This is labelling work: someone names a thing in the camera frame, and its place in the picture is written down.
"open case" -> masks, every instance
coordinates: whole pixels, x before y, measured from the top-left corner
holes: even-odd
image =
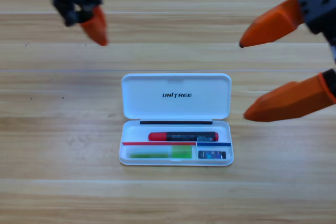
[[[121,84],[124,115],[131,119],[122,130],[122,164],[227,166],[233,162],[230,126],[221,121],[230,113],[228,75],[128,74]],[[149,140],[150,133],[165,132],[175,133],[160,141]],[[192,132],[187,136],[191,139],[174,138],[181,132]],[[213,133],[215,138],[206,138]]]

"green item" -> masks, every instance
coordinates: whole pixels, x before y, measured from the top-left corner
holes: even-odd
[[[187,145],[173,145],[172,158],[192,158],[192,147]]]
[[[173,145],[171,151],[162,153],[134,153],[131,154],[131,158],[192,158],[193,151],[192,146]]]
[[[168,158],[168,153],[138,153],[131,154],[131,158]]]

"blue strip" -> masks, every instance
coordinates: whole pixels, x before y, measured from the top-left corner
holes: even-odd
[[[226,146],[231,147],[231,143],[219,143],[219,142],[199,142],[197,146]]]

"wood grain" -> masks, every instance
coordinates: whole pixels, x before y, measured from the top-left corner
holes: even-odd
[[[304,25],[239,48],[281,1],[104,0],[111,44],[99,47],[50,0],[0,0],[0,223],[334,224],[336,107],[243,119],[260,95],[333,66]],[[120,81],[148,72],[231,77],[232,165],[120,164]]]

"robotic arm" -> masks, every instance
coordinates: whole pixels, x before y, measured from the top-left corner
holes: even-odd
[[[80,24],[87,36],[106,46],[107,22],[101,8],[102,0],[52,0],[67,27]]]
[[[286,0],[259,16],[245,31],[240,47],[274,42],[305,23],[322,33],[336,63],[336,0]],[[302,82],[289,82],[256,100],[244,118],[272,122],[300,118],[336,104],[336,71],[331,68]]]

